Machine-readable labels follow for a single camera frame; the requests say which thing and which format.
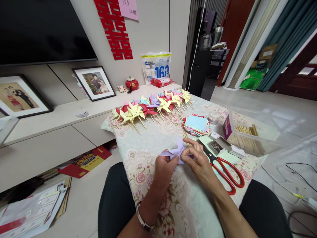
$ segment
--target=hand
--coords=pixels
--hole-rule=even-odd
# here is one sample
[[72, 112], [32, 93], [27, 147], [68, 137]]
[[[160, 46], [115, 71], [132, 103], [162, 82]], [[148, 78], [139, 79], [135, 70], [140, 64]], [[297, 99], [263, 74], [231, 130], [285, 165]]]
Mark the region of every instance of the hand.
[[178, 164], [179, 157], [158, 156], [155, 161], [155, 173], [153, 183], [159, 189], [166, 193], [169, 183], [171, 182], [173, 172]]
[[[208, 157], [204, 154], [203, 146], [189, 138], [183, 139], [183, 141], [192, 144], [194, 147], [190, 146], [183, 151], [181, 155], [182, 161], [189, 165], [198, 181], [201, 182], [205, 188], [211, 192], [217, 189], [221, 183], [213, 171]], [[188, 157], [188, 154], [192, 154], [196, 162]]]

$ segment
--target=black tv screen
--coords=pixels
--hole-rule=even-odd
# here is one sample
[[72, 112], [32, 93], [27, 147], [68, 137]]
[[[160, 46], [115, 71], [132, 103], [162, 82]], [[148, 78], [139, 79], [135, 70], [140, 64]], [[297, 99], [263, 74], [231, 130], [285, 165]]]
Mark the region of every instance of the black tv screen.
[[0, 33], [0, 65], [97, 60], [69, 0], [2, 0]]

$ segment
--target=picture frame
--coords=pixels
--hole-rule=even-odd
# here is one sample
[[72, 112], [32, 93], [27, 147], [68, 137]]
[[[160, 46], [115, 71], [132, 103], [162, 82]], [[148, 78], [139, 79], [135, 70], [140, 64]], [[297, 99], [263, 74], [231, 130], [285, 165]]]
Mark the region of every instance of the picture frame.
[[91, 101], [116, 96], [102, 66], [72, 69]]
[[24, 118], [52, 111], [24, 74], [0, 75], [0, 112], [5, 116]]

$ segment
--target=bracelet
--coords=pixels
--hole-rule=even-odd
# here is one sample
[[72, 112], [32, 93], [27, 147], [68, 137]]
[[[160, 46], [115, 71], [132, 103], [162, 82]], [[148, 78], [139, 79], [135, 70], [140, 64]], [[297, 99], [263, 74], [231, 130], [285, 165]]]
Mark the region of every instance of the bracelet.
[[140, 221], [142, 227], [143, 227], [146, 231], [150, 232], [150, 231], [155, 227], [155, 225], [154, 225], [154, 226], [149, 226], [148, 224], [146, 224], [146, 223], [143, 221], [143, 219], [141, 218], [140, 213], [139, 213], [139, 206], [140, 206], [140, 204], [141, 204], [141, 201], [136, 204], [136, 215], [137, 215], [137, 217], [138, 217], [138, 219], [139, 219], [139, 221]]

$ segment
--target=cabinet drawer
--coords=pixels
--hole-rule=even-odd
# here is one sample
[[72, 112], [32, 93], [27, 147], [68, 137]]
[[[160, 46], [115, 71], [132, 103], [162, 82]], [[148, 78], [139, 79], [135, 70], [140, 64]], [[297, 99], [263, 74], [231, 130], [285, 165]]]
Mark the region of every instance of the cabinet drawer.
[[95, 146], [67, 126], [0, 149], [0, 192], [54, 168]]
[[88, 140], [94, 143], [95, 146], [100, 146], [115, 138], [112, 132], [100, 129], [104, 120], [111, 114], [108, 112], [100, 116], [93, 117], [91, 119], [73, 124], [81, 134], [83, 134]]

